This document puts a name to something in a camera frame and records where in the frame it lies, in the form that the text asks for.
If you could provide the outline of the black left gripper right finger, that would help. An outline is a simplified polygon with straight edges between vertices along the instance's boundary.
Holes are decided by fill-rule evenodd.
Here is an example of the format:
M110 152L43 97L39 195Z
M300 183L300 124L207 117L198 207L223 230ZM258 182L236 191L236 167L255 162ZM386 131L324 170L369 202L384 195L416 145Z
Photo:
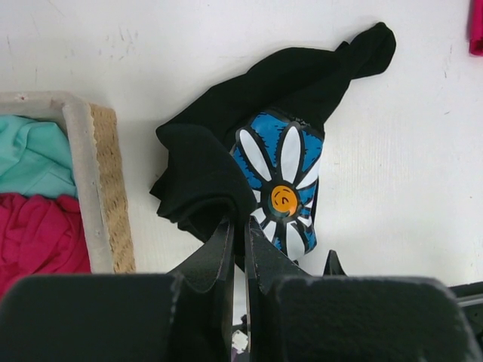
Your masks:
M244 243L250 360L278 361L283 343L280 302L273 289L283 278L309 274L266 238L253 216L245 224Z

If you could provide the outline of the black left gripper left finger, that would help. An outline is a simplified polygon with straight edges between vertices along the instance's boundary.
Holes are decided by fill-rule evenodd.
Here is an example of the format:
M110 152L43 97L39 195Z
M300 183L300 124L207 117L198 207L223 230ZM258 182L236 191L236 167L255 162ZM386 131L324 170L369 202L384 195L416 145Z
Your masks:
M170 272L179 281L169 361L231 360L234 231L223 218L209 240Z

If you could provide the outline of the black flower print t-shirt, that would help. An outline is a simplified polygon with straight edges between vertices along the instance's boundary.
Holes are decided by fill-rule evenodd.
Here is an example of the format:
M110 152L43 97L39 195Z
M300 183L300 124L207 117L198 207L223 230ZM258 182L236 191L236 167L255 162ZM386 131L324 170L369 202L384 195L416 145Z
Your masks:
M285 48L212 86L156 129L168 165L151 188L158 216L200 241L221 219L255 219L297 261L317 244L314 218L325 122L350 83L386 71L393 31L376 23L332 51Z

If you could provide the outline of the wicker laundry basket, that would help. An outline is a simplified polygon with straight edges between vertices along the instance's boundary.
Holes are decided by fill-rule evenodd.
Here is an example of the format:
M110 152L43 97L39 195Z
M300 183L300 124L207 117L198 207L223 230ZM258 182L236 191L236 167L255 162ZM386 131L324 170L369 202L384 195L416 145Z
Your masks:
M115 111L63 91L32 91L3 92L1 113L54 121L66 133L91 270L134 273Z

